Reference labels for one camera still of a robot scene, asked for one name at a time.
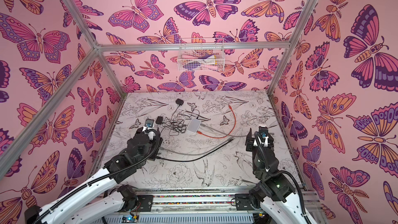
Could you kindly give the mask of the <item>white network switch box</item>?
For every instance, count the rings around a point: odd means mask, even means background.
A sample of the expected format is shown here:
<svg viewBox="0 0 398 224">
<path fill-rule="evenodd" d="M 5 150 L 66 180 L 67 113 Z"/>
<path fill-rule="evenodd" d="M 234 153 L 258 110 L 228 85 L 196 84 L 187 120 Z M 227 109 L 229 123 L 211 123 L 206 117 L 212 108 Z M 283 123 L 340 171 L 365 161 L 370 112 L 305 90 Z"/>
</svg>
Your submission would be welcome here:
<svg viewBox="0 0 398 224">
<path fill-rule="evenodd" d="M 187 126 L 187 128 L 186 128 L 186 130 L 188 132 L 191 132 L 191 133 L 197 133 L 199 128 L 200 128 L 200 126 L 201 126 L 201 124 L 202 124 L 201 120 L 199 120 L 199 119 L 191 119 L 189 124 L 188 124 L 188 126 Z"/>
</svg>

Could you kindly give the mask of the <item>black power adapter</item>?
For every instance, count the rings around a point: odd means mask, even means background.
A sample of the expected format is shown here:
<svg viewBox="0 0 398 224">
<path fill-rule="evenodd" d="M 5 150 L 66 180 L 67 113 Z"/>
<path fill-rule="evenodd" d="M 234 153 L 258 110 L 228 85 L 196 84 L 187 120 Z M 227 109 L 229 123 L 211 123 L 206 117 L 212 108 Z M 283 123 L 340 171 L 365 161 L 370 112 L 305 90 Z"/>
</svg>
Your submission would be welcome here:
<svg viewBox="0 0 398 224">
<path fill-rule="evenodd" d="M 160 125 L 162 130 L 168 129 L 169 136 L 178 136 L 180 134 L 184 134 L 187 130 L 187 125 L 183 119 L 171 119 L 158 116 L 155 123 Z"/>
<path fill-rule="evenodd" d="M 177 107 L 175 108 L 174 112 L 172 113 L 171 119 L 183 119 L 185 124 L 188 125 L 191 119 L 199 119 L 202 121 L 203 125 L 206 121 L 210 121 L 209 118 L 204 117 L 201 112 L 199 111 L 198 107 L 194 103 L 187 103 L 189 109 L 181 109 L 184 105 L 184 101 L 182 99 L 177 99 L 175 101 Z"/>
</svg>

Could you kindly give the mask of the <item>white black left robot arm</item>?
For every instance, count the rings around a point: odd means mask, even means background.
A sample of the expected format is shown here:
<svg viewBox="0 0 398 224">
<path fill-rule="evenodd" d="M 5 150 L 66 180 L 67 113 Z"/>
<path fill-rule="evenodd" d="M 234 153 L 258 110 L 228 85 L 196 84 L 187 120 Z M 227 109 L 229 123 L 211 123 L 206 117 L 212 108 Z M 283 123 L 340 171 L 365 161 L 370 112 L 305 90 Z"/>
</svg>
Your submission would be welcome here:
<svg viewBox="0 0 398 224">
<path fill-rule="evenodd" d="M 132 210 L 137 195 L 132 186 L 117 191 L 95 203 L 101 193 L 114 188 L 152 160 L 162 142 L 159 130 L 140 128 L 127 141 L 127 148 L 104 164 L 88 180 L 59 199 L 44 205 L 29 207 L 24 213 L 27 224 L 89 224 L 120 210 Z"/>
</svg>

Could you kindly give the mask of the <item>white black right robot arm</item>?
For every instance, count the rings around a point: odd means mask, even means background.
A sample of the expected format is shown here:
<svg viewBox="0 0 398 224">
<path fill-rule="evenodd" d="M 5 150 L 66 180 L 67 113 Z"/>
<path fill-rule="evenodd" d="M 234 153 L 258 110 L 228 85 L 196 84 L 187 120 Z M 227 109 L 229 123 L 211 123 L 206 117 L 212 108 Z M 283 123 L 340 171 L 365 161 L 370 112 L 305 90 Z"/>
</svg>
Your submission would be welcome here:
<svg viewBox="0 0 398 224">
<path fill-rule="evenodd" d="M 268 127 L 250 130 L 245 145 L 252 154 L 253 175 L 259 180 L 249 191 L 251 205 L 263 210 L 277 224 L 315 224 L 298 182 L 290 172 L 278 168 L 274 139 Z"/>
</svg>

